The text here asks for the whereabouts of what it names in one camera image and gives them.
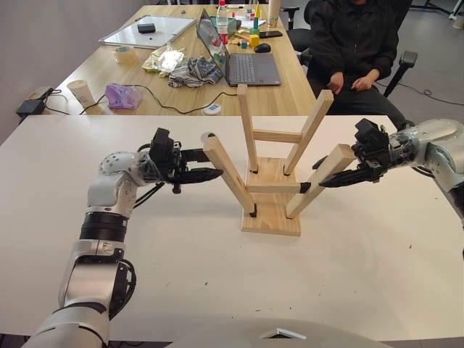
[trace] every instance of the computer mouse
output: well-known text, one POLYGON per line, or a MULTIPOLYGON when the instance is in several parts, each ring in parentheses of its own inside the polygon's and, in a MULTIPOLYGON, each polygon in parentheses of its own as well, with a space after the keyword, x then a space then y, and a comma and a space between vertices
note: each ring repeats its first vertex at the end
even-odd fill
POLYGON ((270 52, 270 46, 267 43, 261 43, 254 48, 256 53, 268 53, 270 52))

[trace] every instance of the chair armrest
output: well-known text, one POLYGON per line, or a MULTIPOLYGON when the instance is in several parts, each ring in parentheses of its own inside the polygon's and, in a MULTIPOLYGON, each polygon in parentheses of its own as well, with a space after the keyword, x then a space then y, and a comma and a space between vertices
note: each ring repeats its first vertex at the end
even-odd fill
POLYGON ((299 61, 304 65, 309 65, 309 63, 312 61, 312 54, 311 54, 310 49, 305 49, 299 55, 299 61))
POLYGON ((404 51, 399 58, 399 65, 406 65, 407 67, 414 67, 415 61, 418 58, 417 52, 404 51))
POLYGON ((295 18, 295 12, 299 10, 298 6, 292 6, 292 7, 281 7, 282 12, 288 12, 289 13, 289 30, 293 29, 293 23, 294 23, 294 18, 295 18))
POLYGON ((298 6, 282 6, 281 11, 282 12, 289 12, 295 15, 295 12, 299 10, 298 6))
POLYGON ((416 52, 411 51, 404 51, 399 58, 399 68, 393 75, 389 85, 386 87, 384 96, 388 97, 393 89, 397 86, 398 82, 401 80, 403 75, 406 73, 406 70, 410 67, 414 67, 415 61, 418 58, 418 54, 416 52))

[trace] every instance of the green block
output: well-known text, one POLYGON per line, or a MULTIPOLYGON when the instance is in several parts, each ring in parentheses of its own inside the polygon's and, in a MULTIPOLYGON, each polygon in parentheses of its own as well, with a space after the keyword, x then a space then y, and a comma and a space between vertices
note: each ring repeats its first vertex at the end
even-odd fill
POLYGON ((251 29, 249 30, 249 34, 250 34, 250 35, 258 35, 258 36, 259 36, 259 35, 260 35, 260 29, 253 29, 253 28, 251 28, 251 29))

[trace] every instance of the plastic bag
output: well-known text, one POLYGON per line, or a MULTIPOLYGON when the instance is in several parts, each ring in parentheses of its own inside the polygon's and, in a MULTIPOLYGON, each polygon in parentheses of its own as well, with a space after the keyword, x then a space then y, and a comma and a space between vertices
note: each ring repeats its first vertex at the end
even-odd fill
POLYGON ((151 73, 159 71, 161 76, 167 76, 182 62, 183 51, 184 49, 175 50, 170 45, 160 47, 150 54, 142 68, 151 73))
POLYGON ((137 109, 143 96, 135 86, 123 86, 110 83, 104 92, 108 106, 113 109, 137 109))

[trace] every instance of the robotic arm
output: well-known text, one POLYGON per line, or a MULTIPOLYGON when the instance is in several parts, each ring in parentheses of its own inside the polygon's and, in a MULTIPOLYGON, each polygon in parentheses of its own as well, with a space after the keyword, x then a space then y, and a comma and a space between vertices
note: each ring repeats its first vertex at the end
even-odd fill
POLYGON ((357 169, 335 173, 319 183, 321 186, 378 182, 388 170, 410 166, 435 180, 464 225, 464 125, 454 120, 429 120, 390 136, 366 119, 356 128, 352 149, 360 161, 357 169))
POLYGON ((88 190, 88 208, 80 238, 72 248, 59 290, 59 309, 24 347, 107 347, 109 321, 131 299, 136 286, 133 265, 124 259, 125 232, 134 207, 165 183, 179 194, 181 185, 220 176, 211 168, 189 170, 188 162, 209 162, 202 149, 181 150, 181 143, 158 128, 152 142, 136 153, 116 152, 99 166, 88 190), (136 199, 137 188, 157 185, 136 199))

